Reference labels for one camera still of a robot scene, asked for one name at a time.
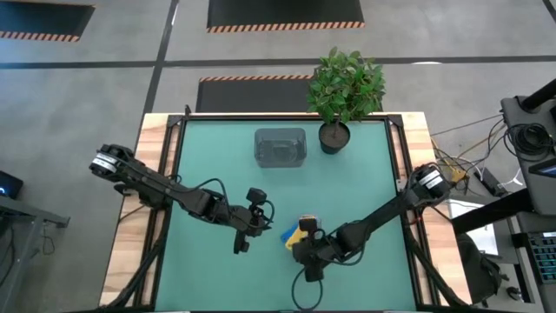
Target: table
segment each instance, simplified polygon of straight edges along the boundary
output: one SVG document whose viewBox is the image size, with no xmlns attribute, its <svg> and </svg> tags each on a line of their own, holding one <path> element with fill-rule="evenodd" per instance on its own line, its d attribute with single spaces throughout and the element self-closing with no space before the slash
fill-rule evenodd
<svg viewBox="0 0 556 313">
<path fill-rule="evenodd" d="M 9 258 L 5 263 L 0 263 L 1 275 L 8 273 L 0 286 L 0 312 L 11 311 L 25 271 L 36 254 L 36 245 L 43 234 L 45 224 L 53 223 L 57 228 L 67 228 L 69 222 L 70 218 L 67 216 L 59 216 L 21 201 L 0 196 L 0 250 L 13 253 L 16 260 L 12 266 L 10 261 L 7 261 Z M 10 252 L 7 252 L 11 243 L 13 246 Z"/>
<path fill-rule="evenodd" d="M 207 116 L 210 114 L 195 114 L 195 116 Z M 427 122 L 424 114 L 420 112 L 401 113 L 404 124 L 404 135 L 407 139 L 409 156 L 413 166 L 423 163 L 433 162 L 434 153 L 430 143 L 427 130 Z M 157 168 L 164 134 L 167 129 L 168 114 L 149 114 L 146 115 L 142 124 L 141 135 L 136 149 L 136 158 L 145 162 L 151 168 Z M 393 136 L 394 147 L 396 149 L 397 164 L 400 168 L 400 175 L 406 175 L 404 160 L 401 153 L 400 139 Z M 171 145 L 167 151 L 167 165 L 173 164 L 175 152 L 176 136 L 169 139 Z M 122 206 L 122 214 L 126 214 L 139 206 L 137 199 L 128 197 Z M 440 207 L 447 213 L 446 207 Z M 142 255 L 145 232 L 148 223 L 148 210 L 142 210 L 126 219 L 125 223 L 119 225 L 116 231 L 116 238 L 110 257 L 107 276 L 104 283 L 103 293 L 100 304 L 109 303 L 127 283 L 133 272 L 136 270 Z M 470 297 L 467 289 L 465 274 L 463 272 L 459 251 L 455 242 L 455 236 L 451 225 L 444 221 L 440 215 L 432 210 L 427 210 L 423 220 L 427 230 L 427 240 L 432 255 L 433 263 L 437 270 L 444 276 L 447 283 L 455 290 L 456 294 L 464 301 L 469 302 Z M 153 288 L 155 270 L 149 270 L 145 290 L 141 303 L 148 303 Z M 423 290 L 428 290 L 428 282 L 424 271 L 418 268 L 420 286 Z M 431 303 L 432 298 L 429 292 L 423 292 L 423 303 Z"/>
<path fill-rule="evenodd" d="M 556 80 L 549 83 L 545 89 L 548 86 L 552 86 L 551 88 L 554 89 L 554 86 L 556 86 L 555 82 Z M 525 97 L 519 97 L 522 103 L 525 99 Z M 517 124 L 539 123 L 546 128 L 548 134 L 555 136 L 556 123 L 550 115 L 550 110 L 556 107 L 556 100 L 541 101 L 540 103 L 543 104 L 538 108 L 538 112 L 528 113 L 523 111 L 516 97 L 502 99 L 501 106 L 504 114 L 504 123 L 506 123 L 508 128 Z M 456 217 L 453 220 L 453 227 L 457 234 L 475 230 L 512 216 L 517 216 L 520 223 L 520 225 L 514 227 L 516 233 L 521 231 L 554 231 L 556 227 L 554 226 L 556 224 L 556 206 L 554 206 L 556 194 L 553 191 L 556 189 L 556 179 L 529 173 L 531 166 L 553 159 L 554 155 L 552 153 L 548 154 L 537 162 L 523 160 L 522 158 L 531 157 L 519 152 L 517 152 L 517 155 L 519 156 L 518 159 L 526 188 L 485 205 L 478 210 L 473 210 Z M 529 267 L 528 258 L 523 257 L 523 259 L 525 261 L 521 262 L 521 266 Z M 533 284 L 535 284 L 534 277 L 530 276 L 528 278 L 531 278 Z M 539 285 L 538 289 L 539 291 L 534 290 L 532 293 L 539 293 L 545 310 L 553 311 L 556 308 L 556 300 L 553 297 L 553 294 L 556 292 L 556 285 L 543 284 Z"/>
</svg>

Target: computer equipment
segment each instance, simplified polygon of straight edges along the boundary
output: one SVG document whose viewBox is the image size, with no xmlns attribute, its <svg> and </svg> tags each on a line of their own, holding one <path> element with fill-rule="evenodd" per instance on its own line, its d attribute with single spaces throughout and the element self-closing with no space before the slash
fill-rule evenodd
<svg viewBox="0 0 556 313">
<path fill-rule="evenodd" d="M 538 284 L 556 284 L 556 231 L 512 236 L 516 248 L 525 247 Z"/>
<path fill-rule="evenodd" d="M 0 170 L 0 196 L 16 199 L 23 187 L 23 180 Z"/>
<path fill-rule="evenodd" d="M 531 166 L 529 173 L 556 178 L 556 158 Z"/>
</svg>

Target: gray floor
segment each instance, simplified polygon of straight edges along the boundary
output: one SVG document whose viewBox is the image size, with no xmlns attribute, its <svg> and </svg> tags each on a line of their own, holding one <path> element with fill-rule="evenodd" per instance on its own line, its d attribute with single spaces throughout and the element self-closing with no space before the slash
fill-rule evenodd
<svg viewBox="0 0 556 313">
<path fill-rule="evenodd" d="M 88 0 L 64 3 L 90 4 Z M 75 43 L 0 40 L 0 62 L 152 61 L 170 0 L 96 0 L 82 39 Z"/>
<path fill-rule="evenodd" d="M 66 2 L 87 3 L 84 0 Z M 97 1 L 78 43 L 0 40 L 0 63 L 153 61 L 170 0 Z M 313 58 L 331 46 L 366 57 L 496 57 L 556 54 L 556 23 L 541 0 L 361 0 L 360 30 L 207 34 L 207 0 L 181 0 L 167 60 Z M 201 77 L 310 74 L 311 66 L 164 69 L 154 112 L 195 107 Z M 556 63 L 400 64 L 384 67 L 385 110 L 425 111 L 431 133 L 498 113 L 500 99 L 554 78 Z M 25 181 L 22 199 L 70 215 L 51 230 L 53 256 L 38 256 L 17 312 L 95 308 L 121 197 L 87 167 L 102 143 L 133 147 L 152 69 L 0 70 L 0 170 Z M 487 136 L 491 120 L 436 136 L 456 155 Z M 479 147 L 465 157 L 482 157 Z M 505 182 L 517 161 L 503 146 L 486 162 Z M 472 188 L 486 192 L 476 183 Z M 510 184 L 510 190 L 519 185 Z M 507 305 L 503 299 L 501 308 Z"/>
<path fill-rule="evenodd" d="M 320 57 L 337 45 L 373 57 L 550 55 L 554 21 L 540 0 L 361 0 L 366 27 L 209 34 L 208 1 L 181 2 L 168 60 Z"/>
<path fill-rule="evenodd" d="M 71 216 L 50 231 L 56 253 L 35 257 L 17 312 L 98 304 L 122 198 L 88 167 L 103 143 L 135 145 L 151 72 L 0 70 L 0 169 L 25 181 L 25 202 Z"/>
</svg>

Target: green tabletop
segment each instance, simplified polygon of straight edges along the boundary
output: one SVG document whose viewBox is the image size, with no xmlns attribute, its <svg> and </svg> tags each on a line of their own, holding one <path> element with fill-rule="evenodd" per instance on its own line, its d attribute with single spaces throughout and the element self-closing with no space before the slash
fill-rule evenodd
<svg viewBox="0 0 556 313">
<path fill-rule="evenodd" d="M 235 231 L 201 223 L 175 205 L 162 265 L 156 310 L 292 310 L 290 288 L 302 266 L 280 240 L 302 214 L 332 231 L 362 219 L 395 196 L 383 122 L 351 123 L 351 141 L 337 155 L 321 151 L 317 121 L 188 121 L 179 174 L 194 186 L 218 177 L 229 201 L 248 207 L 250 187 L 276 207 L 272 229 L 248 238 L 248 253 L 233 254 Z M 303 128 L 308 156 L 300 168 L 263 169 L 254 157 L 255 131 Z M 207 186 L 220 191 L 217 183 Z M 318 310 L 414 310 L 400 219 L 376 231 L 362 261 L 325 269 Z M 318 283 L 300 279 L 297 299 L 311 306 Z"/>
</svg>

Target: metal stand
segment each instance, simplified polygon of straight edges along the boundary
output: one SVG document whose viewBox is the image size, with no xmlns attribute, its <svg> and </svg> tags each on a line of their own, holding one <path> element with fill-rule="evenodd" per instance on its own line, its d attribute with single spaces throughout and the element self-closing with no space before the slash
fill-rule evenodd
<svg viewBox="0 0 556 313">
<path fill-rule="evenodd" d="M 534 212 L 527 188 L 456 217 L 452 220 L 453 231 L 456 235 L 467 233 L 524 211 Z"/>
<path fill-rule="evenodd" d="M 13 229 L 11 236 L 14 238 L 10 239 L 13 241 L 13 249 L 8 253 L 14 253 L 15 259 L 11 268 L 5 268 L 9 271 L 8 276 L 0 286 L 0 312 L 4 313 L 12 311 L 11 305 L 21 286 L 25 269 L 35 255 L 35 243 L 41 236 L 43 224 L 49 222 L 54 223 L 57 228 L 66 228 L 70 218 L 40 210 L 5 196 L 0 196 L 0 213 L 3 220 L 8 221 L 5 229 Z"/>
</svg>

